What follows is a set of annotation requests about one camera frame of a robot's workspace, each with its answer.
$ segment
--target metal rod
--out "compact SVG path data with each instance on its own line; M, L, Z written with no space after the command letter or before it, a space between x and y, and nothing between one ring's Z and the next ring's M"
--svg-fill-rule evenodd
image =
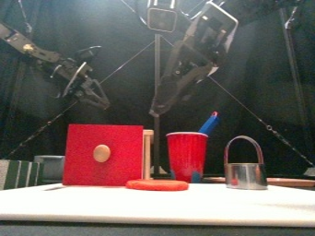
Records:
M297 11L297 8L295 7L292 10L292 13L295 15L295 12ZM286 46L286 52L288 52L288 59L290 64L290 77L293 82L293 88L295 88L295 97L297 101L297 109L299 109L299 116L303 126L303 135L304 135L304 141L307 146L307 153L309 156L313 156L313 145L312 145L312 138L309 134L309 124L308 124L308 118L307 118L307 106L305 106L305 100L304 100L304 93L301 89L301 83L300 83L300 76L299 76L299 68L296 63L296 55L292 45L292 35L290 35L290 22L296 20L295 18L288 18L286 16L286 10L285 8L280 9L280 19L282 24L282 36L285 40L285 46Z

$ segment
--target blue object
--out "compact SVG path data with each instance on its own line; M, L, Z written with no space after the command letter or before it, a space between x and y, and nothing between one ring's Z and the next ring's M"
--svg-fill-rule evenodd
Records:
M204 123L204 125L201 125L197 132L208 136L217 123L218 123L217 112L213 112L210 118Z

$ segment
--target black curtain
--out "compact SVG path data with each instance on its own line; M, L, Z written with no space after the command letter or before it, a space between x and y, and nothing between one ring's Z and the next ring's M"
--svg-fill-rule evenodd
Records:
M18 2L4 0L0 3L0 19L38 47L70 58L77 50L96 45L102 47L90 63L90 76L102 83L110 108L102 111L84 103L69 108L70 102L56 97L57 82L49 74L41 72L32 60L0 41L1 158L32 160L34 155L64 155L68 124L141 124L152 129L153 120L148 111L154 83L154 32L141 25L130 9L133 0L21 2L25 18ZM197 3L197 0L185 1L185 10ZM206 173L222 174L224 146L234 136L246 135L260 144L269 175L303 174L308 167L305 161L276 139L257 117L315 161L313 8L313 1L305 1L299 22L290 30L307 126L301 120L290 75L282 22L276 11L237 29L226 61L212 75L224 89L209 78L204 79L190 100L176 104L161 116L160 163L165 170L165 134L196 131L212 111L220 113L220 124L209 137ZM32 26L29 33L25 22ZM162 34L161 70L170 50L168 41L180 39L181 33L177 31ZM12 153L29 137L30 140ZM256 161L249 144L238 142L232 146L229 160Z

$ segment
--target wooden knob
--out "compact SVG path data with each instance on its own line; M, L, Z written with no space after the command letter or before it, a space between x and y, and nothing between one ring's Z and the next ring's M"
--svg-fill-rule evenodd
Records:
M93 149L93 159L97 162L105 162L110 156L110 149L106 145L97 145Z

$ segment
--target red disc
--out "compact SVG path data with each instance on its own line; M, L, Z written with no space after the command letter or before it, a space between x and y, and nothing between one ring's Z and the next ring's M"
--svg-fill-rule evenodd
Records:
M188 183L172 180L132 180L125 183L125 187L149 191L181 191L188 189Z

